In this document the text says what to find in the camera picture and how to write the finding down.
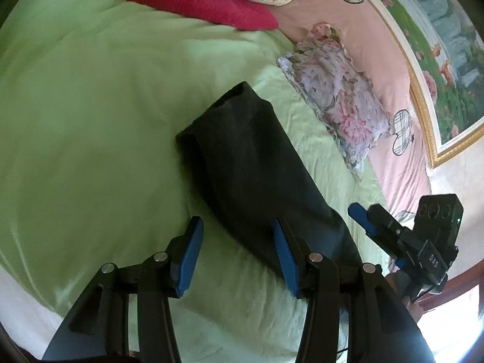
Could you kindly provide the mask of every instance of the camera lens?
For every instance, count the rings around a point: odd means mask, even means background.
[[[442,218],[446,219],[446,218],[449,218],[451,216],[451,205],[448,204],[447,206],[445,206],[443,209],[442,209],[442,212],[440,212],[440,215],[442,216]]]
[[[418,213],[419,213],[419,216],[424,216],[425,213],[427,213],[427,205],[422,204],[422,206],[419,206]]]
[[[434,203],[431,207],[430,210],[428,211],[428,218],[433,220],[435,217],[438,216],[439,214],[440,207],[437,203]]]

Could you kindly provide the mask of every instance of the bright window light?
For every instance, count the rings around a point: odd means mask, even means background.
[[[479,286],[426,312],[418,326],[436,363],[457,363],[482,331],[479,320]]]

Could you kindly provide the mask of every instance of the gold picture frame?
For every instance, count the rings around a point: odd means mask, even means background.
[[[402,29],[398,26],[393,16],[388,12],[380,0],[367,1],[386,23],[406,59],[408,73],[410,75],[410,98],[423,131],[425,147],[427,149],[428,166],[432,169],[436,168],[452,157],[455,157],[484,136],[484,117],[462,133],[458,134],[456,138],[453,138],[445,145],[442,145],[437,116],[435,115],[435,112],[432,112],[434,114],[434,118],[432,118],[430,112],[430,110],[434,110],[433,101],[425,82],[423,71],[420,68],[410,43],[407,41],[405,34],[403,34]]]

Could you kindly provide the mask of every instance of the white wall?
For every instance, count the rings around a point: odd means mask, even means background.
[[[484,259],[484,138],[428,174],[433,194],[455,193],[464,206],[452,278]]]

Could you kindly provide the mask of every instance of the blue gripper pad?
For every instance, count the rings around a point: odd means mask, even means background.
[[[296,298],[298,297],[299,290],[301,289],[299,287],[298,267],[296,266],[296,261],[292,256],[289,244],[287,244],[287,240],[284,236],[284,232],[282,231],[279,220],[276,220],[274,223],[274,243],[287,288]]]
[[[368,235],[376,236],[378,234],[377,229],[371,222],[369,222],[368,213],[361,204],[356,202],[350,204],[348,207],[348,215],[360,224]]]
[[[180,263],[178,269],[178,284],[175,290],[178,296],[182,297],[185,291],[190,287],[192,282],[193,272],[195,271],[195,265],[197,264],[198,254],[203,242],[203,221],[199,219],[195,225],[192,238],[187,245],[185,255]]]

